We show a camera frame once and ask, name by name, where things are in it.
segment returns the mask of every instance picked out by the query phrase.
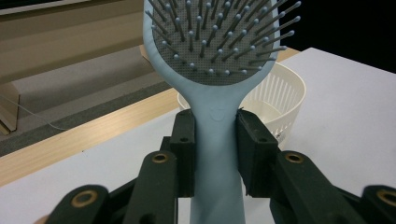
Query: hairbrush head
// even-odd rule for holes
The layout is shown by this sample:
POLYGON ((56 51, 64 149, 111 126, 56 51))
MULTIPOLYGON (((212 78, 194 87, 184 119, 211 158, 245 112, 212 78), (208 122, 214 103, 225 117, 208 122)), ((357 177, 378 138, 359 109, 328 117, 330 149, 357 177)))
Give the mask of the hairbrush head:
POLYGON ((216 0, 212 6, 203 1, 170 0, 165 8, 162 0, 149 2, 154 10, 146 13, 153 19, 153 25, 163 27, 153 34, 162 58, 181 76, 210 86, 241 82, 271 61, 265 60, 271 52, 260 55, 256 52, 278 47, 276 27, 286 13, 276 11, 284 0, 276 6, 271 1, 220 4, 216 0))

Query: white table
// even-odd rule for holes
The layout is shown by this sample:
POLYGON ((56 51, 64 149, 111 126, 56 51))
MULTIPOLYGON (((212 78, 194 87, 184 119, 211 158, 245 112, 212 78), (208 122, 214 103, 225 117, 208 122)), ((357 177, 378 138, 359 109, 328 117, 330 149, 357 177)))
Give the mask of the white table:
MULTIPOLYGON (((367 185, 396 187, 396 75, 317 49, 282 64, 307 87, 285 149, 304 153, 335 186, 359 196, 367 185)), ((0 223, 34 223, 74 188, 111 191, 135 178, 145 155, 171 134, 177 111, 4 185, 0 223)), ((245 203, 247 224, 273 223, 269 200, 245 203)), ((179 204, 179 223, 188 223, 189 200, 179 204)))

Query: brass insert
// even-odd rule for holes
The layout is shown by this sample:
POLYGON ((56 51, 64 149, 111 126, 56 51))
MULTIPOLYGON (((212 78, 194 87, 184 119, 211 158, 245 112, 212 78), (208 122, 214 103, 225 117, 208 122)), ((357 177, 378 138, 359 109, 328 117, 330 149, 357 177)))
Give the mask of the brass insert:
POLYGON ((94 190, 88 189, 77 194, 73 200, 72 205, 76 208, 85 207, 96 201, 98 193, 94 190))
POLYGON ((376 192, 376 196, 381 199, 382 202, 396 207, 396 191, 381 189, 376 192))
POLYGON ((304 161, 304 157, 293 152, 289 152, 288 154, 286 154, 285 158, 286 160, 294 163, 302 163, 304 161))
POLYGON ((157 154, 155 156, 152 157, 152 161, 154 161, 155 163, 163 163, 168 161, 168 156, 166 156, 166 154, 157 154))

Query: screw hole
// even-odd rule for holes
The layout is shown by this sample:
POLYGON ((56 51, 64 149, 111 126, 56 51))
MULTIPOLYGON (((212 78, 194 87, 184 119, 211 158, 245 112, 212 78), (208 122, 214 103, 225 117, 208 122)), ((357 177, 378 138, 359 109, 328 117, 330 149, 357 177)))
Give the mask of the screw hole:
POLYGON ((382 202, 396 207, 396 191, 381 189, 376 195, 382 202))
POLYGON ((155 224, 155 216, 152 214, 145 214, 140 218, 139 223, 140 224, 155 224))
POLYGON ((152 157, 152 161, 155 163, 163 163, 168 160, 168 157, 165 154, 157 154, 152 157))
POLYGON ((96 191, 88 189, 78 193, 72 200, 72 205, 76 208, 85 207, 96 201, 98 194, 96 191))
POLYGON ((294 163, 302 163, 304 158, 296 153, 288 153, 286 154, 286 160, 294 163))

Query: plastic basket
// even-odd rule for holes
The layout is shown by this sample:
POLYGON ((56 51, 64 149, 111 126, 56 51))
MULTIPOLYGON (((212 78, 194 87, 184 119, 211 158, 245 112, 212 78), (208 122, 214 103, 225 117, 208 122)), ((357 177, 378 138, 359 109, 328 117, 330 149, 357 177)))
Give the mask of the plastic basket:
MULTIPOLYGON (((240 107, 255 113, 283 149, 305 98, 304 81, 286 66, 275 63, 268 76, 242 101, 240 107)), ((180 110, 190 108, 181 94, 180 110)))

